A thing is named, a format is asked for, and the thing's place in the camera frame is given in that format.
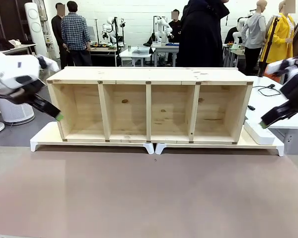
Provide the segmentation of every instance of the black coat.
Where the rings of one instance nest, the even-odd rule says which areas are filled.
[[[221,0],[189,0],[183,9],[178,67],[222,67]]]

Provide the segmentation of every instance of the person's hand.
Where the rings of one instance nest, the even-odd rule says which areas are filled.
[[[286,43],[291,43],[291,42],[293,42],[292,38],[286,38]]]

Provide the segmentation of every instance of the man in plaid shirt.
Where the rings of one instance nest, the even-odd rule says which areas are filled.
[[[92,66],[90,58],[90,36],[86,19],[77,15],[77,3],[67,3],[69,14],[62,19],[62,39],[69,50],[75,66]]]

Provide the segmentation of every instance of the yellow jacket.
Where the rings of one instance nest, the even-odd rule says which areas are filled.
[[[273,36],[273,43],[270,47],[266,63],[273,63],[273,62],[276,62],[279,60],[285,60],[285,59],[293,57],[293,44],[286,43],[286,38],[289,37],[290,26],[288,24],[287,18],[282,13],[279,13],[279,15],[281,17],[279,18],[279,21],[278,21],[276,29],[275,29],[275,33]],[[292,17],[289,15],[288,15],[288,17],[295,27],[295,22],[292,19]],[[261,57],[260,61],[264,61],[265,52],[267,50],[267,43],[268,43],[270,36],[272,34],[273,23],[274,23],[274,20],[273,20],[271,27],[269,29],[267,42],[266,42],[265,48],[263,50],[262,57]],[[290,38],[294,38],[294,31],[295,30],[292,31]]]

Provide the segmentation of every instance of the white brick wall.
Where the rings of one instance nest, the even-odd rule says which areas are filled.
[[[273,14],[278,13],[278,4],[281,0],[268,0],[268,5],[264,15],[266,21]],[[56,14],[55,4],[67,0],[44,0],[49,18],[49,24],[52,17]],[[175,8],[182,12],[184,5],[188,0],[76,0],[78,4],[78,14],[84,16],[89,26],[95,26],[94,18],[98,18],[99,37],[101,38],[102,24],[106,23],[108,16],[124,18],[125,42],[127,45],[140,46],[147,42],[153,28],[152,18],[154,15],[163,15],[171,19],[171,11]],[[246,16],[251,9],[256,8],[257,0],[229,0],[226,4],[230,10],[227,26],[226,17],[221,20],[222,39],[224,40],[231,27],[236,26],[237,19]],[[298,0],[296,3],[296,13],[292,14],[295,22],[298,22]]]

